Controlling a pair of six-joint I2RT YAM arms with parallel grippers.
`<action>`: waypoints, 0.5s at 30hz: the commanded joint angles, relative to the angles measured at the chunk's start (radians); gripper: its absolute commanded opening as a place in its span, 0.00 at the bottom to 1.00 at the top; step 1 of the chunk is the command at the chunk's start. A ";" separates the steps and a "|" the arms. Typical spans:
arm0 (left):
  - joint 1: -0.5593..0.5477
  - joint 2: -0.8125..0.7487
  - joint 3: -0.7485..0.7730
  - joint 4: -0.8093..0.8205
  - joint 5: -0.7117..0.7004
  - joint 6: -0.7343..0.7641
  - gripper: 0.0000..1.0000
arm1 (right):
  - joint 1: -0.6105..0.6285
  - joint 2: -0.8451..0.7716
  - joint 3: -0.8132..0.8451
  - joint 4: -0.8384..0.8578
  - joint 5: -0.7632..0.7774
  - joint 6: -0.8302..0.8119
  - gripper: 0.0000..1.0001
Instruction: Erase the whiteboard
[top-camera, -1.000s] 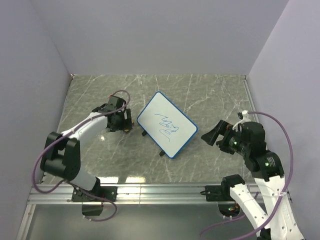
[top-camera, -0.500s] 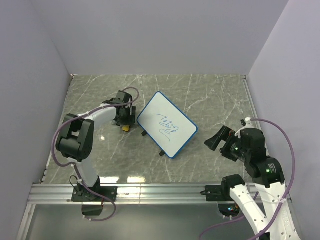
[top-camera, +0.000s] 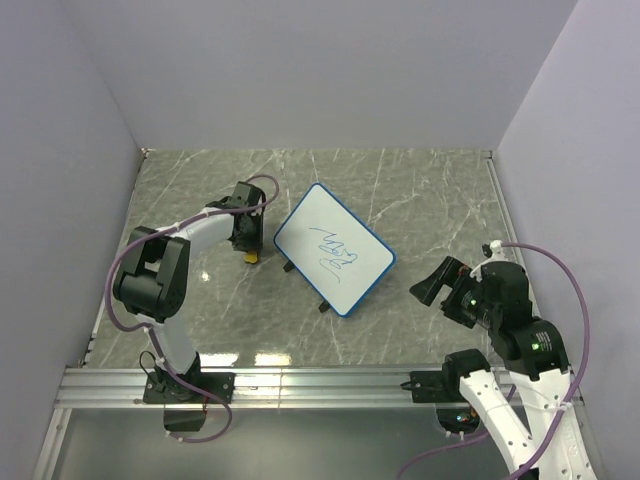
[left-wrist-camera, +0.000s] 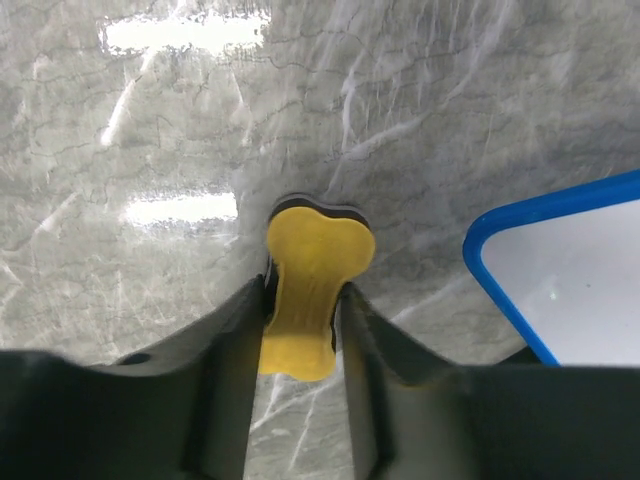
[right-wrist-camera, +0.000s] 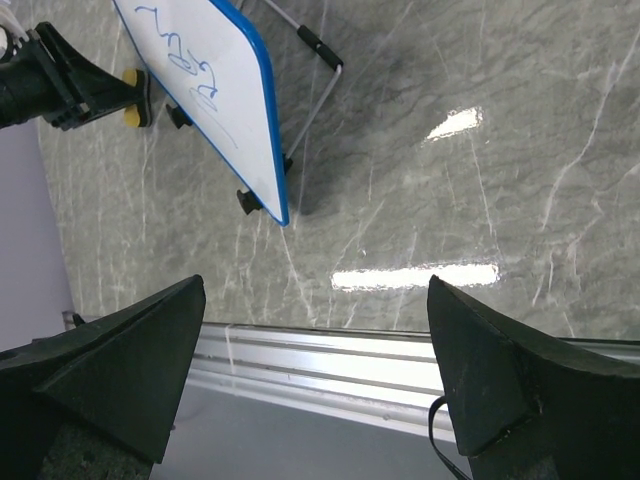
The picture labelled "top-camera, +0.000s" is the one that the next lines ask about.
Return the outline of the yellow bone-shaped whiteboard eraser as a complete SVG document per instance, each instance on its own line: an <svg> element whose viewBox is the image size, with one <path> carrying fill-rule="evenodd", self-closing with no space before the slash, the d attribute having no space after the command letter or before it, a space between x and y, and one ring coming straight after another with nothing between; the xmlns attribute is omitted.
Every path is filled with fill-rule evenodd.
<svg viewBox="0 0 640 480"><path fill-rule="evenodd" d="M255 265L259 262L260 254L258 251L250 251L244 254L243 260L246 264Z"/></svg>

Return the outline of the blue-framed small whiteboard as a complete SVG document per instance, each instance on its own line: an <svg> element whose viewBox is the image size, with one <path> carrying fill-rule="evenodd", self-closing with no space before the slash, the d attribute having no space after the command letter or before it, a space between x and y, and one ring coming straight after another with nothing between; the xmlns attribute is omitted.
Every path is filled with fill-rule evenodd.
<svg viewBox="0 0 640 480"><path fill-rule="evenodd" d="M340 317L348 317L396 263L396 254L326 186L313 183L275 247Z"/></svg>

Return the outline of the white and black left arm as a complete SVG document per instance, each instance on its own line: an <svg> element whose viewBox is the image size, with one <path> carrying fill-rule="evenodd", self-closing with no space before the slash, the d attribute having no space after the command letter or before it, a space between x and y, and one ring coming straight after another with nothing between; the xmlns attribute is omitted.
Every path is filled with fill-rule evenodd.
<svg viewBox="0 0 640 480"><path fill-rule="evenodd" d="M187 293L190 260L228 241L255 264L263 249L267 197L246 182L229 196L207 204L198 214L172 226L139 226L112 270L115 300L139 319L159 357L149 383L170 403L194 401L204 389L199 353L178 317Z"/></svg>

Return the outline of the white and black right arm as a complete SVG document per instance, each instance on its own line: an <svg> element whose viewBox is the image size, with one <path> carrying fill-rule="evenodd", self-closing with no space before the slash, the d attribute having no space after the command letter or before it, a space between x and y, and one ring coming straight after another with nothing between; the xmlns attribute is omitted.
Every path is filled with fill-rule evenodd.
<svg viewBox="0 0 640 480"><path fill-rule="evenodd" d="M571 371L558 329L534 315L525 269L500 254L475 268L448 256L410 292L429 306L442 287L450 292L440 303L441 312L467 328L486 330L521 399L524 419L478 350L445 357L444 393L467 402L477 414L510 478L595 478L572 402L581 375Z"/></svg>

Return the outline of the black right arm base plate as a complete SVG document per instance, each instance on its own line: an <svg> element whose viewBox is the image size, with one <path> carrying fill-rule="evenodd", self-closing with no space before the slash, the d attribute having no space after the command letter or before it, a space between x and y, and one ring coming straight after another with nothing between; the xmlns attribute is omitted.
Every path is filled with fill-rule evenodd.
<svg viewBox="0 0 640 480"><path fill-rule="evenodd" d="M400 384L411 394L415 404L448 404L465 402L456 384L441 370L414 370L409 380Z"/></svg>

